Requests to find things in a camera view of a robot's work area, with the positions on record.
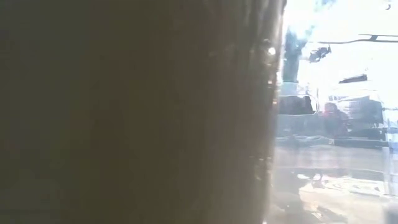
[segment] person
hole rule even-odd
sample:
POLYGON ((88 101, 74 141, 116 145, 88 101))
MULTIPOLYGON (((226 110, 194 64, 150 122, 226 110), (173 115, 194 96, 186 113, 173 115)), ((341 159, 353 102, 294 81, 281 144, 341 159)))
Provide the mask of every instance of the person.
POLYGON ((263 222, 284 4, 6 0, 1 223, 263 222))

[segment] windshield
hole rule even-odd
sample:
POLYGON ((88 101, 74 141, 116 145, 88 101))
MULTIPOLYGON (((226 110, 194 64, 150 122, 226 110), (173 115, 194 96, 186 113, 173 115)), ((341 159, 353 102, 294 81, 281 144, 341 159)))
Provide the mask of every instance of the windshield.
POLYGON ((288 1, 278 79, 320 109, 279 115, 271 214, 281 223, 398 223, 397 19, 395 1, 288 1))

